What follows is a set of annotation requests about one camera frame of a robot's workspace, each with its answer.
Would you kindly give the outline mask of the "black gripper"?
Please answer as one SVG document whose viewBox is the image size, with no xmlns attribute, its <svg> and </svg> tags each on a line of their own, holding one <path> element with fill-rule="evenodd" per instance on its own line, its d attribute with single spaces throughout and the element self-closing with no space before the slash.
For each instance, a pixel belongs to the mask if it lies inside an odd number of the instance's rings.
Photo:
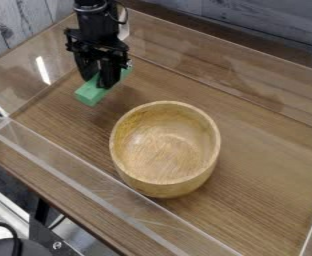
<svg viewBox="0 0 312 256">
<path fill-rule="evenodd" d="M 74 53 L 80 75 L 90 81 L 99 73 L 98 87 L 111 89 L 128 66 L 128 45 L 119 37 L 128 14 L 116 6 L 75 6 L 79 28 L 67 28 L 67 50 Z"/>
</svg>

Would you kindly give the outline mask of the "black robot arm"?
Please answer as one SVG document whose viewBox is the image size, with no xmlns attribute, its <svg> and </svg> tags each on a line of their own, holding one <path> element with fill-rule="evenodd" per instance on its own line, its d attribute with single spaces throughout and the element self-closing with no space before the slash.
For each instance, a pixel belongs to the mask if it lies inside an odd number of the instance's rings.
<svg viewBox="0 0 312 256">
<path fill-rule="evenodd" d="M 119 26 L 130 16 L 119 19 L 118 0 L 75 0 L 74 10 L 79 28 L 67 28 L 66 47 L 74 53 L 78 69 L 86 81 L 99 75 L 96 87 L 111 89 L 128 68 L 130 46 L 119 38 Z"/>
</svg>

